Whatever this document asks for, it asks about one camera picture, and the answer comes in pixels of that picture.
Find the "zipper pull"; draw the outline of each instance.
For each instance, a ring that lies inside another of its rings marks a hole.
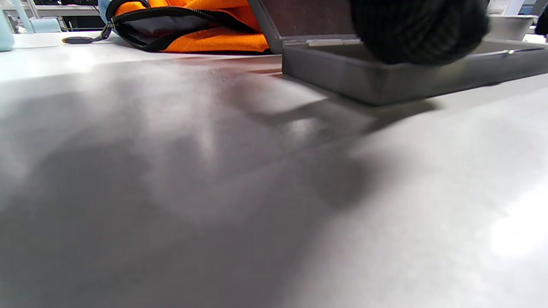
[[[85,36],[71,36],[63,39],[63,43],[67,44],[90,44],[93,42],[102,41],[104,39],[107,39],[112,32],[112,28],[114,28],[114,21],[112,19],[107,22],[103,30],[101,31],[101,34],[97,36],[96,38],[91,37],[85,37]]]

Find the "backpack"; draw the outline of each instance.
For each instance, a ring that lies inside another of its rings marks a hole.
[[[99,37],[63,41],[87,44],[115,31],[131,46],[147,51],[264,52],[269,48],[247,0],[99,0],[99,10],[106,23]]]

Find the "black knit object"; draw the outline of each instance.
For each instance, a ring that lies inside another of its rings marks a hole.
[[[352,23],[387,64],[439,66],[471,53],[489,31],[486,0],[350,0]]]

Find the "open lid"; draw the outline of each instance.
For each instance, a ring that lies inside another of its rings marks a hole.
[[[273,53],[282,53],[284,45],[357,39],[348,0],[248,1]]]

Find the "orange fabric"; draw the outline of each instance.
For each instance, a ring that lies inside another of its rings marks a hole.
[[[151,7],[183,7],[187,9],[225,12],[260,32],[259,23],[247,0],[149,0]],[[146,9],[140,2],[126,2],[116,10],[116,15]],[[239,33],[224,27],[213,27],[176,39],[166,50],[169,53],[245,51],[264,52],[269,48],[262,33]]]

